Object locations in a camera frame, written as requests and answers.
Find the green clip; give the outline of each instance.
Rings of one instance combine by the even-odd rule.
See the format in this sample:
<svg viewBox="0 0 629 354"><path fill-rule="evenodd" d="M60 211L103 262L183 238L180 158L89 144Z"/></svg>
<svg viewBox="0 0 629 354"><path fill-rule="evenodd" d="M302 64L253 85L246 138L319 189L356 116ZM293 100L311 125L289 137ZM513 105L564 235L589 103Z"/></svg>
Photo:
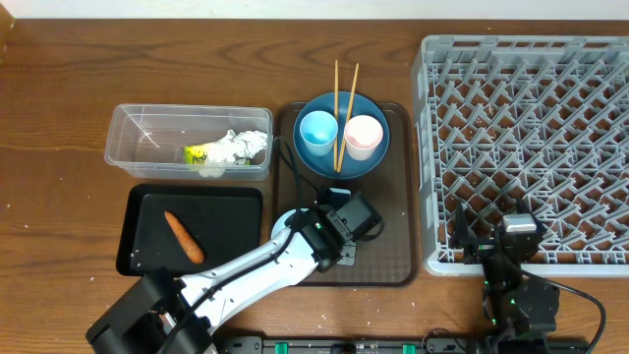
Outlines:
<svg viewBox="0 0 629 354"><path fill-rule="evenodd" d="M275 343L275 354L288 354L288 343Z"/></svg>
<svg viewBox="0 0 629 354"><path fill-rule="evenodd" d="M402 345L402 354L415 354L415 345L413 344Z"/></svg>

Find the brown tray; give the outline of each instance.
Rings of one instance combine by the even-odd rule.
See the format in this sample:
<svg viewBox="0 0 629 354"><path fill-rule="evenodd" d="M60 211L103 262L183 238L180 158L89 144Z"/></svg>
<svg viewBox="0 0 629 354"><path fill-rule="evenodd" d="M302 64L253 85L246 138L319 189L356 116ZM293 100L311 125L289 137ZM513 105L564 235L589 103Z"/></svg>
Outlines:
<svg viewBox="0 0 629 354"><path fill-rule="evenodd" d="M279 114L277 136L293 142L293 127L305 103L291 103ZM301 285L307 286L403 286L418 273L418 234L415 229L416 211L413 206L412 138L411 121L404 107L395 103L378 105L389 124L390 144L386 156L374 170L365 176L349 181L334 181L318 175L302 162L294 150L299 172L317 186L349 189L363 196L380 213L386 227L373 241L359 242L354 265L336 265L326 273L315 272ZM295 182L293 172L274 159L275 183L273 186L273 220L295 208ZM303 200L310 206L315 192L304 187Z"/></svg>

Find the wooden table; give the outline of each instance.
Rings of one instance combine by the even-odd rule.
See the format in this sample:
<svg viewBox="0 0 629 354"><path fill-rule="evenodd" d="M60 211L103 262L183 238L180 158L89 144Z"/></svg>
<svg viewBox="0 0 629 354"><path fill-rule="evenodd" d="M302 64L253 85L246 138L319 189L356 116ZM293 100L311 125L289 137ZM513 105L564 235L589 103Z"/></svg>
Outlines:
<svg viewBox="0 0 629 354"><path fill-rule="evenodd" d="M136 281L114 268L127 194L140 182L103 160L117 104L277 112L331 90L338 58L342 88L360 62L359 91L412 111L410 67L436 33L627 35L629 23L18 20L0 67L0 352L88 353L87 328ZM629 282L565 283L607 307L597 352L627 351ZM422 270L402 289L284 289L229 326L270 336L481 333L482 286ZM561 295L557 336L589 340L598 322L594 305Z"/></svg>

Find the pink cup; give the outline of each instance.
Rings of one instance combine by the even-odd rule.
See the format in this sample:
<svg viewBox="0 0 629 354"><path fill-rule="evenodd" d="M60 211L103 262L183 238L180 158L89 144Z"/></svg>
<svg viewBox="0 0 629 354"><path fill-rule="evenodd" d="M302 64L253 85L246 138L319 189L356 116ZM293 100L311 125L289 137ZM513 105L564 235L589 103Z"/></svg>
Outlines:
<svg viewBox="0 0 629 354"><path fill-rule="evenodd" d="M370 158L382 142L382 126L368 115L356 116L345 125L345 149L357 161Z"/></svg>

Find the cup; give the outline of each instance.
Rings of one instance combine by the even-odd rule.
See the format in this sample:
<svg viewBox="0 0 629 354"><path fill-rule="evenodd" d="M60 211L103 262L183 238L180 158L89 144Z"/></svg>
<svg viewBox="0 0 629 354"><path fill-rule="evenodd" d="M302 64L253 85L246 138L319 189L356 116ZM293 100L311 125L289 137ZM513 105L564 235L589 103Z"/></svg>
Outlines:
<svg viewBox="0 0 629 354"><path fill-rule="evenodd" d="M308 151L314 156L325 156L334 147L338 122L325 111L313 111L304 117L299 130Z"/></svg>
<svg viewBox="0 0 629 354"><path fill-rule="evenodd" d="M344 136L347 153L357 161L364 161L382 142L382 125L371 116L356 116L345 125Z"/></svg>

